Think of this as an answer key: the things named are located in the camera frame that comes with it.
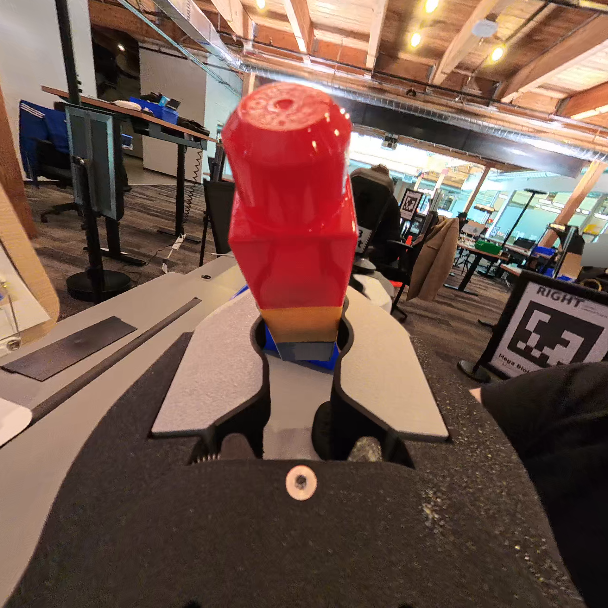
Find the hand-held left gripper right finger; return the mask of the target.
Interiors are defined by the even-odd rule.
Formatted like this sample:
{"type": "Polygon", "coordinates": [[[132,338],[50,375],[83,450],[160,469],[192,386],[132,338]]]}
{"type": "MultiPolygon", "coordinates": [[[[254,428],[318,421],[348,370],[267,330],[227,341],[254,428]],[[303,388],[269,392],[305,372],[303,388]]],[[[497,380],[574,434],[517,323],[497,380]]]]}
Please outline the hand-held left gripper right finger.
{"type": "Polygon", "coordinates": [[[391,458],[403,441],[445,443],[449,431],[407,330],[362,294],[348,294],[330,396],[330,458],[347,459],[360,437],[391,458]]]}

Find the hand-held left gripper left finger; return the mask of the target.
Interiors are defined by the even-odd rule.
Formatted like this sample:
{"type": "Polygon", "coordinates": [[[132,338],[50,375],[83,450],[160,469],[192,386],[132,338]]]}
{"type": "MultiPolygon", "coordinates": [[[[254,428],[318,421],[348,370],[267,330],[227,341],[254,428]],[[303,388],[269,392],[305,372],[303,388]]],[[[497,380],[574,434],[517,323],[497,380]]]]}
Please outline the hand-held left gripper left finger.
{"type": "Polygon", "coordinates": [[[265,325],[251,292],[221,305],[195,328],[151,427],[153,437],[198,437],[216,456],[242,435],[263,458],[271,399],[269,362],[258,345],[265,325]]]}

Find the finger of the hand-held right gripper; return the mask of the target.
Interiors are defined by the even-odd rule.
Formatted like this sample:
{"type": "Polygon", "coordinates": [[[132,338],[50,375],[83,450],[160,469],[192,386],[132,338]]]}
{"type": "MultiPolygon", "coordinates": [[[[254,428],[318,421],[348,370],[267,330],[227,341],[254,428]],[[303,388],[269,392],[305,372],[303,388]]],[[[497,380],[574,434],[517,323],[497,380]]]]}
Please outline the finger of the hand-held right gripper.
{"type": "Polygon", "coordinates": [[[371,274],[352,275],[353,288],[365,295],[368,300],[382,308],[386,313],[391,313],[395,287],[382,274],[374,272],[371,274]]]}

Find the red mega block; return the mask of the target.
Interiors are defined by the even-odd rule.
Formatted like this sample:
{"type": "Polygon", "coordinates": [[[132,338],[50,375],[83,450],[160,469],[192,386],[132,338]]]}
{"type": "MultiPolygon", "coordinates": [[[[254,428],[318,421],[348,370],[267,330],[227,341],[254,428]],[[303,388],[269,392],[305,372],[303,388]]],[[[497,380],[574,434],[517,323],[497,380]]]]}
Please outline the red mega block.
{"type": "Polygon", "coordinates": [[[229,244],[261,310],[344,302],[357,240],[351,126],[328,94],[293,83],[255,89],[224,125],[229,244]]]}

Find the black office chair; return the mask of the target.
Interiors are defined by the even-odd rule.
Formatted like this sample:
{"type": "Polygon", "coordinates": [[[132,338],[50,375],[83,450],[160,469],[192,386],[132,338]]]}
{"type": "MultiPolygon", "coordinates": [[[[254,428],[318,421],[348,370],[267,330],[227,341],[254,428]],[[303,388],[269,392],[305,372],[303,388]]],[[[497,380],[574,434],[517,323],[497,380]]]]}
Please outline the black office chair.
{"type": "Polygon", "coordinates": [[[397,241],[389,241],[389,245],[397,248],[400,255],[391,265],[382,264],[379,271],[385,278],[400,283],[397,295],[392,300],[390,314],[401,315],[404,322],[407,320],[407,314],[399,307],[399,300],[406,287],[414,291],[413,295],[407,296],[407,300],[422,297],[424,283],[432,266],[431,250],[424,236],[417,238],[410,246],[397,241]]]}

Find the black round-base floor stand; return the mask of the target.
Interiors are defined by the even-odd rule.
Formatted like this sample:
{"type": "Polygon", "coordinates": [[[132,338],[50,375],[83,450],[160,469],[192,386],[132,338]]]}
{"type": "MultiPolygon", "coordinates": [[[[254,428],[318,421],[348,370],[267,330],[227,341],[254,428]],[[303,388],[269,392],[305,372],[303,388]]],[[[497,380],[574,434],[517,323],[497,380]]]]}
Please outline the black round-base floor stand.
{"type": "Polygon", "coordinates": [[[466,361],[460,360],[457,362],[457,368],[465,374],[469,379],[476,381],[480,384],[489,384],[492,381],[490,372],[485,367],[486,364],[490,363],[492,354],[494,353],[495,346],[494,343],[494,335],[492,334],[487,346],[485,347],[483,353],[480,357],[475,361],[466,361]]]}

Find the wooden work table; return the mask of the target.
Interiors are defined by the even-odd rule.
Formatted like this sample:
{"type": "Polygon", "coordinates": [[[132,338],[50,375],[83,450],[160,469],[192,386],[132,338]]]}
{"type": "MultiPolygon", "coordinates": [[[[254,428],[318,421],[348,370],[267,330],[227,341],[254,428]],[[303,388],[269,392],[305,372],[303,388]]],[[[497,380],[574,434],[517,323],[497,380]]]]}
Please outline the wooden work table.
{"type": "Polygon", "coordinates": [[[473,256],[472,261],[467,265],[467,270],[464,273],[460,283],[458,285],[451,285],[449,283],[444,283],[443,287],[459,292],[467,295],[471,295],[473,297],[479,297],[479,294],[471,291],[468,285],[475,275],[477,268],[481,261],[486,261],[490,263],[490,267],[497,264],[498,262],[507,262],[508,257],[503,255],[502,252],[499,253],[491,253],[487,252],[483,249],[477,249],[476,247],[466,246],[461,243],[458,245],[458,249],[462,252],[466,253],[465,261],[467,262],[469,257],[473,256]]]}

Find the white power adapter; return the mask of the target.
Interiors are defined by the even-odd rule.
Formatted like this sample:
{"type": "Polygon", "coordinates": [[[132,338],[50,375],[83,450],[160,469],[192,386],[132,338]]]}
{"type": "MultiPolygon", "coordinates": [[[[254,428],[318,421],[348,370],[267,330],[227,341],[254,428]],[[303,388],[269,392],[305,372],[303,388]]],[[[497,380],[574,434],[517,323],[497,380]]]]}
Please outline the white power adapter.
{"type": "Polygon", "coordinates": [[[185,234],[184,233],[182,233],[178,237],[176,237],[174,243],[171,245],[171,247],[168,249],[168,252],[163,257],[161,269],[162,269],[162,272],[164,274],[168,274],[169,273],[169,262],[170,262],[170,259],[171,259],[171,255],[174,254],[175,252],[179,251],[179,249],[181,248],[184,240],[185,240],[185,234]]]}

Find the black flat plate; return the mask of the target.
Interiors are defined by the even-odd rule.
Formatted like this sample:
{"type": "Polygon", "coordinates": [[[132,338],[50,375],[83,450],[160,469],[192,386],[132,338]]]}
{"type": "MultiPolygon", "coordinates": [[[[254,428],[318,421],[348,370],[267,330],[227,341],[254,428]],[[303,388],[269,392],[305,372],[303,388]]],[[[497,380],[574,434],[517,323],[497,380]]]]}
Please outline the black flat plate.
{"type": "Polygon", "coordinates": [[[1,366],[1,369],[43,382],[133,333],[136,327],[116,316],[108,317],[59,339],[35,352],[1,366]]]}

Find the black display panel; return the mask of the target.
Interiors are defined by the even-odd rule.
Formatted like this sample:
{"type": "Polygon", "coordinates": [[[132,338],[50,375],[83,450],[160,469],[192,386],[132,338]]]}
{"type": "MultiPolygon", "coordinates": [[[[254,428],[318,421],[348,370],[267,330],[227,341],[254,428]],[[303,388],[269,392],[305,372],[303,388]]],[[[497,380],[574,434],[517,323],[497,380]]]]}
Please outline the black display panel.
{"type": "Polygon", "coordinates": [[[211,229],[215,244],[215,253],[225,255],[231,252],[229,230],[232,218],[235,185],[230,181],[204,180],[203,183],[205,212],[203,217],[203,234],[199,256],[199,266],[204,264],[208,229],[211,229]]]}

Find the wooden board with instruction sheet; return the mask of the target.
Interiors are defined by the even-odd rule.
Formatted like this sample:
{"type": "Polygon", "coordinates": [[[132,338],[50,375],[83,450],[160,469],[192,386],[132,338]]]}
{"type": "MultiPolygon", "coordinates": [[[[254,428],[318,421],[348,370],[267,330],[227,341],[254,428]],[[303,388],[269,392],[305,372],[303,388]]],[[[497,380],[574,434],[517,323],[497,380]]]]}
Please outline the wooden board with instruction sheet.
{"type": "Polygon", "coordinates": [[[1,359],[45,337],[59,310],[57,292],[1,187],[1,359]]]}

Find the wooden standing desk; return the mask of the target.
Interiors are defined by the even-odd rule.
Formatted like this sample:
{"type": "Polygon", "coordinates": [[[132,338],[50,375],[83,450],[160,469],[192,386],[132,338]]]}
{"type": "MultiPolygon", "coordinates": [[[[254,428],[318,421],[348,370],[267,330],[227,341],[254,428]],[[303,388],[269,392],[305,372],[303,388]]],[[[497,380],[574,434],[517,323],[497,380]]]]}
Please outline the wooden standing desk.
{"type": "Polygon", "coordinates": [[[154,117],[154,115],[123,108],[114,103],[101,101],[95,98],[80,96],[80,107],[69,103],[69,94],[66,91],[48,86],[41,86],[42,92],[55,95],[65,103],[66,112],[82,118],[96,119],[106,123],[109,129],[119,123],[129,123],[136,134],[150,137],[159,141],[174,143],[180,147],[207,150],[208,143],[217,143],[217,140],[208,135],[174,125],[154,117]]]}

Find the framed panel on pole stand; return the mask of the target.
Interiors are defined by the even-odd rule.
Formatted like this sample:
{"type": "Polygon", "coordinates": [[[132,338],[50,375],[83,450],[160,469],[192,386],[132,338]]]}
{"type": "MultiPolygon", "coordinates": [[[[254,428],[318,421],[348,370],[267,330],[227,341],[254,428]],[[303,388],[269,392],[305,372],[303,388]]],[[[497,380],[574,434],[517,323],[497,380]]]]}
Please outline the framed panel on pole stand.
{"type": "Polygon", "coordinates": [[[65,114],[73,194],[83,217],[88,257],[87,269],[70,276],[66,286],[71,297],[96,305],[131,287],[129,276],[103,268],[97,224],[98,218],[118,224],[124,215],[121,133],[110,113],[67,103],[65,114]]]}

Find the blue jacket on chair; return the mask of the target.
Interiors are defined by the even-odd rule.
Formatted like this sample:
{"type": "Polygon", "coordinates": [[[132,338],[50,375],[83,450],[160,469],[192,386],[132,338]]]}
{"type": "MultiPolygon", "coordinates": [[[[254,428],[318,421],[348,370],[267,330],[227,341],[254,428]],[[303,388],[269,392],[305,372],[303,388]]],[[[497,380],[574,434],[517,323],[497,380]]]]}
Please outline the blue jacket on chair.
{"type": "Polygon", "coordinates": [[[19,150],[26,177],[71,180],[65,112],[19,101],[19,150]]]}

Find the grey desk rail strip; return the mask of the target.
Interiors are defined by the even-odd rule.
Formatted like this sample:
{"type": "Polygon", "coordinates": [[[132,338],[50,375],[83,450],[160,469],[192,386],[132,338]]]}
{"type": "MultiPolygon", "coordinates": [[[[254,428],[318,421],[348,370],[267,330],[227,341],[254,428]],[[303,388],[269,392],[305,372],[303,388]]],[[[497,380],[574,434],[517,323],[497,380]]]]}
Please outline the grey desk rail strip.
{"type": "Polygon", "coordinates": [[[174,321],[185,315],[189,310],[198,306],[202,300],[198,297],[194,297],[193,299],[186,302],[183,306],[178,308],[176,311],[172,312],[170,315],[161,319],[158,323],[153,325],[148,330],[144,331],[136,338],[133,338],[130,342],[128,342],[125,346],[119,348],[114,353],[111,353],[109,356],[104,358],[101,362],[94,365],[92,368],[87,370],[84,374],[77,377],[71,383],[65,385],[60,390],[56,391],[49,398],[43,400],[37,406],[35,406],[32,410],[32,418],[29,422],[28,426],[34,425],[36,422],[40,421],[43,417],[51,413],[54,409],[56,409],[59,405],[64,403],[66,400],[71,398],[73,395],[81,391],[88,384],[93,382],[96,378],[101,376],[103,373],[108,371],[111,367],[116,365],[119,361],[124,359],[127,355],[131,354],[134,350],[138,349],[144,343],[146,343],[150,338],[156,336],[163,329],[168,327],[174,321]]]}

